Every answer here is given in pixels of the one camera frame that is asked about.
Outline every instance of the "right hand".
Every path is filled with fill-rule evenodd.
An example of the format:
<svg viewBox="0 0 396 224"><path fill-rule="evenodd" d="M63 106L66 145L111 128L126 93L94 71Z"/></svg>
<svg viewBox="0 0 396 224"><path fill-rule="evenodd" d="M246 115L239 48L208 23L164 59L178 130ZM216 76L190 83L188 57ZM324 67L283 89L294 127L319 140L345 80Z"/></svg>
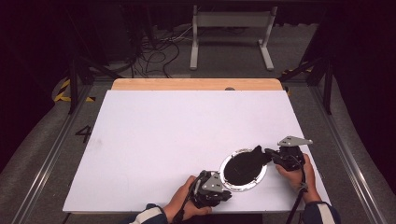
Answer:
<svg viewBox="0 0 396 224"><path fill-rule="evenodd" d="M315 173L314 168L312 166L311 160L309 156L304 153L305 165L305 183L308 186L308 192L304 194L305 203L313 202L313 201L321 201L320 196L317 192L316 182L315 182ZM301 181L303 179L303 173L301 170L295 171L286 171L281 165L276 164L277 171L285 176L291 185L291 187L298 191L301 186Z"/></svg>

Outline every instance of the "left hand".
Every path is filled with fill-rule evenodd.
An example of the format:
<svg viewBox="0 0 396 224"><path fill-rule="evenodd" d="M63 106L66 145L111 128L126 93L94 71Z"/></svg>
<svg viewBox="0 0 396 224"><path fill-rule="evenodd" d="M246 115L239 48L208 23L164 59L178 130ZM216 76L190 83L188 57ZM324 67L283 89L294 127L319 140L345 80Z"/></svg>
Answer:
<svg viewBox="0 0 396 224"><path fill-rule="evenodd" d="M183 204L184 200L186 199L187 194L189 193L189 187L194 182L195 176L191 175L186 183L181 186L175 195L172 197L171 202L163 208L163 211L166 214L166 218L168 219L168 223L172 223L174 216L180 210L181 205ZM193 216L204 216L210 214L212 212L211 207L203 207L198 209L192 203L192 201L188 200L186 205L184 206L184 216L183 220L187 220Z"/></svg>

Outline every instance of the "white board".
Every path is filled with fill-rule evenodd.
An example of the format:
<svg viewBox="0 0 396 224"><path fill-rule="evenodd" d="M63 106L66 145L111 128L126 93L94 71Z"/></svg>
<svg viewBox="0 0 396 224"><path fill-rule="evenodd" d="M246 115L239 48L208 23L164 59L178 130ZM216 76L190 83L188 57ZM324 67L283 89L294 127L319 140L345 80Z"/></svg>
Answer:
<svg viewBox="0 0 396 224"><path fill-rule="evenodd" d="M64 211L164 206L190 175L217 171L237 149L278 149L287 135L304 137L284 91L108 91ZM301 149L310 155L307 146ZM329 203L311 161L318 192ZM213 211L289 211L296 196L271 162L259 185L233 192Z"/></svg>

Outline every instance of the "black curtain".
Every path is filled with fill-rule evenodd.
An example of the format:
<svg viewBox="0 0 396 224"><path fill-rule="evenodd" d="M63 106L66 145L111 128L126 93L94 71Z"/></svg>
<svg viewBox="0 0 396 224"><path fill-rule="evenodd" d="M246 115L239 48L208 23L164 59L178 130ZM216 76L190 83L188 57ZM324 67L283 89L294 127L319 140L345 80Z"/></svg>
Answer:
<svg viewBox="0 0 396 224"><path fill-rule="evenodd" d="M0 170L53 107L66 59L40 2L0 3Z"/></svg>
<svg viewBox="0 0 396 224"><path fill-rule="evenodd" d="M304 61L332 59L353 124L376 167L396 193L396 15L386 3L359 1L327 11Z"/></svg>

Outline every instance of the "wrist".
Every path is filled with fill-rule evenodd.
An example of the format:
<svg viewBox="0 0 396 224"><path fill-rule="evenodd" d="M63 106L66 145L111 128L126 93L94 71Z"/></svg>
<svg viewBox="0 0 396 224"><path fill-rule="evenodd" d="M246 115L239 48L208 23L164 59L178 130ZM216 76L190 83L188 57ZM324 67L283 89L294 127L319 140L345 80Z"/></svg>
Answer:
<svg viewBox="0 0 396 224"><path fill-rule="evenodd" d="M321 198L316 188L308 188L307 192L303 194L303 200L305 203L320 202Z"/></svg>
<svg viewBox="0 0 396 224"><path fill-rule="evenodd" d="M174 218L174 216L175 216L176 213L175 213L175 212L173 211L173 209L169 206L169 204L166 205L166 206L163 208L163 212L165 213L166 220L168 221L168 223L172 223L173 218Z"/></svg>

